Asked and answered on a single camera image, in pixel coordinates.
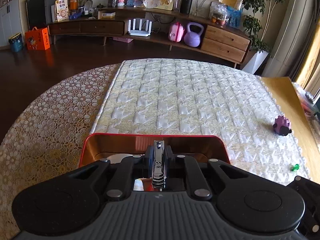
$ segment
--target houndstooth pattern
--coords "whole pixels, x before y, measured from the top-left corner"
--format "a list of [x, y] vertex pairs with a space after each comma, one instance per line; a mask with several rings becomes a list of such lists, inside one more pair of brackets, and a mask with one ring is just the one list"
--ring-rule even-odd
[[[309, 178], [293, 134], [273, 132], [283, 114], [259, 78], [181, 59], [124, 61], [91, 132], [217, 135], [232, 165], [287, 185]], [[300, 169], [291, 172], [298, 163]]]

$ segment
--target purple toy hedgehog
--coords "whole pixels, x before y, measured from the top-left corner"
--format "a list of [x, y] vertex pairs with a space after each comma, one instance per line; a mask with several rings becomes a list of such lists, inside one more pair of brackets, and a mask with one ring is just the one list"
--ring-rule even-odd
[[292, 133], [291, 123], [288, 118], [285, 118], [283, 115], [279, 115], [275, 120], [273, 125], [275, 132], [282, 136], [287, 136], [289, 133]]

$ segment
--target orange gift bag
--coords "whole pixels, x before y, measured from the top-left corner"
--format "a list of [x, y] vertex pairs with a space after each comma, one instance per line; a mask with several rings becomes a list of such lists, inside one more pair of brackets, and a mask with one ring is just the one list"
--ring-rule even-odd
[[32, 31], [26, 32], [25, 35], [28, 49], [46, 50], [50, 48], [48, 28], [33, 27]]

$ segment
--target blue trash can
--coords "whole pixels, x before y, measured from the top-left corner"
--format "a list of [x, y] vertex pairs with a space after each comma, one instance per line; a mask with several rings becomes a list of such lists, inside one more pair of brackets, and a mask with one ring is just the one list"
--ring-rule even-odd
[[22, 35], [17, 33], [9, 38], [10, 48], [12, 52], [18, 52], [23, 49]]

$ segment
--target white router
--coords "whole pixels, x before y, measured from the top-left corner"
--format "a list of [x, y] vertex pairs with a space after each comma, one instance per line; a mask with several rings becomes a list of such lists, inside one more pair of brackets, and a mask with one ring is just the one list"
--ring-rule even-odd
[[132, 36], [143, 36], [143, 37], [147, 37], [147, 36], [150, 36], [150, 33], [151, 33], [151, 25], [152, 25], [152, 22], [147, 20], [147, 23], [146, 23], [146, 30], [145, 31], [142, 31], [141, 28], [142, 28], [142, 19], [140, 19], [140, 22], [139, 22], [139, 30], [136, 30], [136, 19], [133, 19], [133, 26], [132, 26], [132, 30], [131, 30], [131, 20], [129, 20], [128, 22], [128, 32], [130, 35]]

